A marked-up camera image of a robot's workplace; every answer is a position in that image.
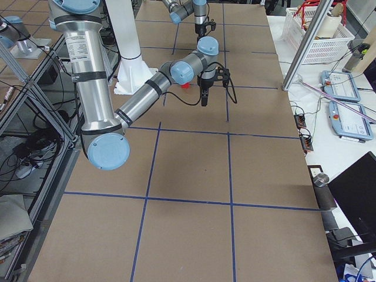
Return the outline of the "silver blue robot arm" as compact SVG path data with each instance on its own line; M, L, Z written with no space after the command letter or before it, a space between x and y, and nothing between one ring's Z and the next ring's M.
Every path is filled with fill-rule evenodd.
M185 58L151 69L142 58L135 16L130 1L107 1L110 23L120 55L116 91L129 100L114 109L108 74L102 54L102 29L99 1L49 1L50 25L62 32L72 64L85 118L81 128L82 146L88 160L98 169L114 170L128 159L130 147L124 132L155 102L169 93L172 84L184 85L196 79L199 103L207 105L209 89L215 81L232 86L230 72L218 63L218 41L205 34L210 25L206 1L179 4L166 1L170 19L178 24L194 16L198 35L196 50Z
M209 17L210 7L207 1L193 0L180 3L177 1L162 0L162 2L169 11L171 21L176 25L190 15L194 15L194 28L197 40L216 30L217 24Z

